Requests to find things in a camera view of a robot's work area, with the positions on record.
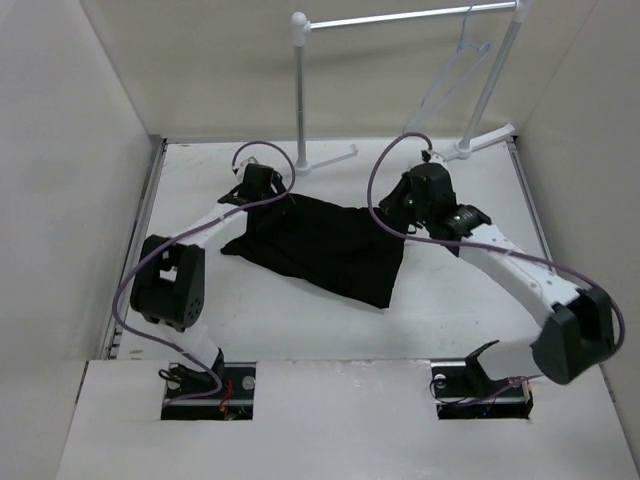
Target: horizontal bar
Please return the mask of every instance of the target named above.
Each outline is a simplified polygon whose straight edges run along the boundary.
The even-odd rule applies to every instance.
[[[421,18],[449,17],[454,15],[464,15],[469,10],[466,7],[439,8],[436,10],[424,10],[422,12],[393,13],[390,15],[378,15],[375,17],[347,18],[344,20],[330,20],[328,22],[311,23],[311,31],[332,30],[335,28],[356,27],[358,25],[372,25],[377,23],[401,22],[404,20],[417,20]],[[474,5],[471,13],[494,13],[510,12],[516,8],[516,2],[488,3],[486,5]]]

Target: black cloth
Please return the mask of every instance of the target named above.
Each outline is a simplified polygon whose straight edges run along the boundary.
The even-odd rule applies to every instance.
[[[345,208],[292,194],[295,207],[221,252],[280,275],[302,278],[338,295],[387,308],[402,263],[404,240],[380,228],[366,208]],[[385,223],[406,232],[408,225]]]

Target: gray wall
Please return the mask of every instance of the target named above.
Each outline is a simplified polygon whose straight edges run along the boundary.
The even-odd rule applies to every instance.
[[[481,128],[521,127],[595,0],[536,0]],[[293,138],[290,17],[311,20],[465,5],[465,0],[82,0],[149,133]],[[510,13],[475,16],[468,39],[492,41]],[[312,33],[311,136],[396,135],[455,51],[461,18]],[[456,74],[475,57],[465,56]],[[460,133],[490,62],[426,127]]]
[[[638,18],[638,0],[598,1],[519,141],[556,259],[601,281],[626,313],[626,347],[606,364],[606,372],[636,462],[640,459]]]
[[[54,478],[150,144],[78,0],[0,1],[0,478]]]

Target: white table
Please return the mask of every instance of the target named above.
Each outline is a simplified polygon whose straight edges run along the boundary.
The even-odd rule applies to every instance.
[[[348,143],[313,142],[309,151],[339,152]],[[301,178],[295,191],[363,206],[370,168],[388,140],[355,143],[357,158]],[[235,147],[171,146],[149,233],[175,233],[208,213],[233,186]],[[407,142],[389,157],[378,199],[420,148]],[[248,153],[281,161],[260,147]],[[506,144],[449,167],[460,202],[542,253]],[[386,311],[237,257],[208,255],[214,268],[199,321],[208,322],[227,360],[261,360],[255,419],[157,421],[163,384],[156,372],[178,357],[125,333],[118,358],[144,361],[90,365],[58,480],[638,478],[597,368],[568,387],[536,381],[530,422],[437,420],[428,363],[410,359],[464,356],[486,341],[536,331],[520,305],[445,249],[406,246]],[[136,313],[127,321],[150,328]]]

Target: black garment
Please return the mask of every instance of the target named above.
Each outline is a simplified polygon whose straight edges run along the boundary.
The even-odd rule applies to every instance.
[[[302,278],[344,297],[387,308],[402,263],[404,240],[373,221],[366,208],[344,208],[292,194],[296,206],[221,251],[280,275]],[[406,232],[408,225],[387,224]]]

